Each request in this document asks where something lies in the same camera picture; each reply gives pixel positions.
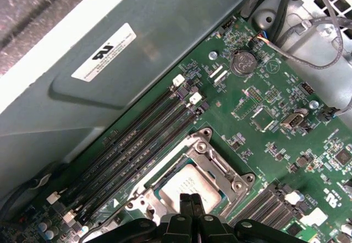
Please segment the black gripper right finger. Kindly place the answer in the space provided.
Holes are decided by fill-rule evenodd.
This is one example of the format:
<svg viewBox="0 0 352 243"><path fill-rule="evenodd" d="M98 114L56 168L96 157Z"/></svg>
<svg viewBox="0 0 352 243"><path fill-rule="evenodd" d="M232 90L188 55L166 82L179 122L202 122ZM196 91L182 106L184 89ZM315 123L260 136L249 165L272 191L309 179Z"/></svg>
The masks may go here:
<svg viewBox="0 0 352 243"><path fill-rule="evenodd" d="M292 236L251 219L229 226L205 213L199 194L192 194L192 206L201 242L293 242Z"/></svg>

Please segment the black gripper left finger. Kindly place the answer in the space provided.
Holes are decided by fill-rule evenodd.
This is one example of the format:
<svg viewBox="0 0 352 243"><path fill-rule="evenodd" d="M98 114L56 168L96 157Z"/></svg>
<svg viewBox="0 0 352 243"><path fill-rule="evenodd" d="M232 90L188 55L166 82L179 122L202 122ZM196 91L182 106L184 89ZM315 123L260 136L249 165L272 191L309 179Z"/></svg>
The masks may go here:
<svg viewBox="0 0 352 243"><path fill-rule="evenodd" d="M191 242L193 194L180 195L180 213L166 215L157 225L147 218L134 219L88 242Z"/></svg>

